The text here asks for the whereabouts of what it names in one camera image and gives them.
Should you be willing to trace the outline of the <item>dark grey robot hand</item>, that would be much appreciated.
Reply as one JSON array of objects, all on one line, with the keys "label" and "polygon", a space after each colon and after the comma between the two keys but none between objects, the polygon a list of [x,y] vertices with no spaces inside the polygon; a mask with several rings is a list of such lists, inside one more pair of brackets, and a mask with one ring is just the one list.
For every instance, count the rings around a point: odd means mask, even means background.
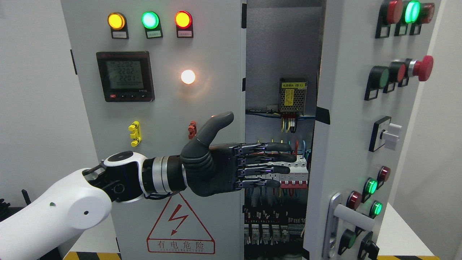
[{"label": "dark grey robot hand", "polygon": [[185,145],[180,158],[188,187],[198,196],[212,196],[250,187],[280,186],[279,181],[263,179],[269,173],[288,174],[290,168],[277,162],[293,163],[284,143],[226,143],[212,146],[217,133],[234,119],[231,111],[213,115]]}]

